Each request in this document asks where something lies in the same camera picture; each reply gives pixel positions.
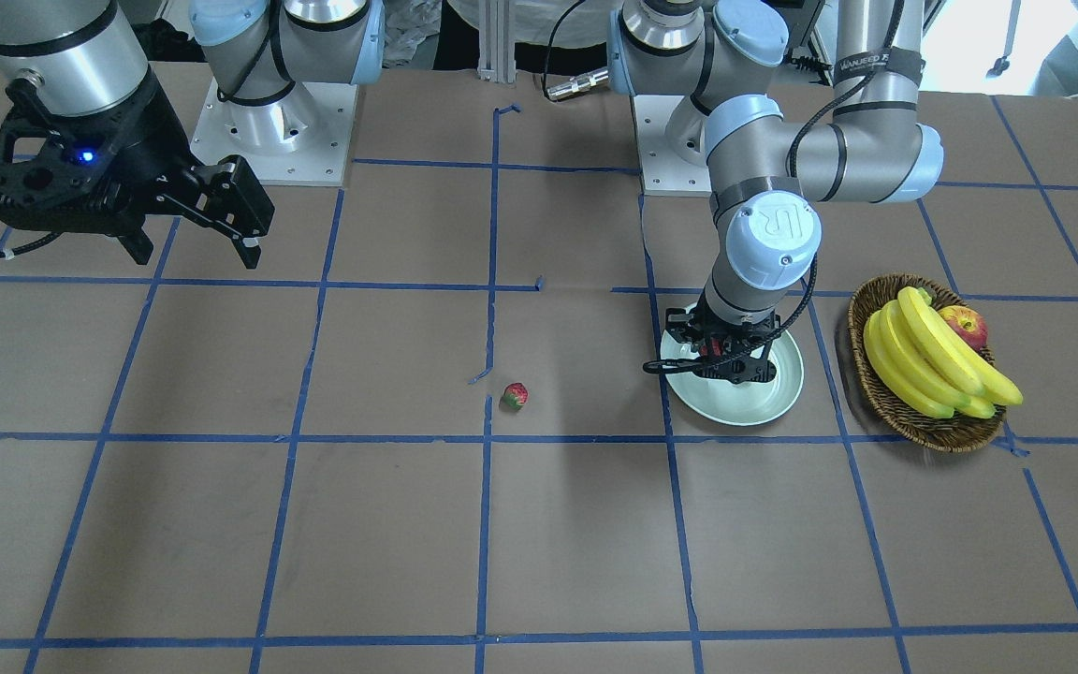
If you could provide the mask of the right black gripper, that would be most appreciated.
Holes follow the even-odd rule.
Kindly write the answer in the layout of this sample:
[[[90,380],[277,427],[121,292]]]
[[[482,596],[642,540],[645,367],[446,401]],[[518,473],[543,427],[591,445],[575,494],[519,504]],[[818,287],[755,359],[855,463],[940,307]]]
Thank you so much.
[[[270,234],[275,208],[251,163],[239,154],[217,165],[196,159],[158,80],[142,81],[121,110],[125,128],[118,176],[142,210],[209,226],[226,236],[244,269],[257,269],[261,238]],[[154,244],[146,233],[120,235],[118,243],[134,263],[150,263]]]

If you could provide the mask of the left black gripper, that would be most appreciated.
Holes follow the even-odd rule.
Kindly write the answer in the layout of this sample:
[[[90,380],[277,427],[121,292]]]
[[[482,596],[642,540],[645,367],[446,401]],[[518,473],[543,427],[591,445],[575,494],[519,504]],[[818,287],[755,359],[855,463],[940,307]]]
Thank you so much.
[[[642,371],[668,376],[672,373],[693,373],[700,379],[725,380],[733,384],[745,381],[771,381],[776,375],[768,363],[770,346],[782,336],[778,315],[770,315],[760,324],[725,324],[710,310],[667,310],[664,312],[663,336],[673,346],[688,346],[686,357],[672,355],[642,363]],[[703,359],[697,346],[705,340],[720,340],[724,345],[721,359]]]

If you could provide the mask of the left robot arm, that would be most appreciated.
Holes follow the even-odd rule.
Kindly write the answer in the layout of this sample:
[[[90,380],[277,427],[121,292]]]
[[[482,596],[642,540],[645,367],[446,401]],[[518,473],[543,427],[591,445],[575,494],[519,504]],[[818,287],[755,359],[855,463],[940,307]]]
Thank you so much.
[[[606,61],[612,90],[681,95],[703,115],[697,141],[711,185],[719,251],[696,306],[664,328],[688,357],[647,373],[768,381],[766,347],[787,328],[776,307],[797,281],[816,281],[817,203],[899,203],[940,178],[940,133],[920,124],[921,1],[843,1],[833,98],[788,123],[768,90],[790,35],[762,1],[624,1]]]

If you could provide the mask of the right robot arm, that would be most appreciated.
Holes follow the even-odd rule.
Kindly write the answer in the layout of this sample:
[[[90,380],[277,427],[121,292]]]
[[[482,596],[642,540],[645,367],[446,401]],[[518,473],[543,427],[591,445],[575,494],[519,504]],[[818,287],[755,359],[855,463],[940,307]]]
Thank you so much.
[[[255,269],[274,205],[253,165],[324,145],[308,86],[381,77],[381,1],[193,1],[189,18],[215,77],[231,153],[205,159],[116,1],[0,1],[0,222],[38,239],[116,240],[144,265],[146,218],[208,226]]]

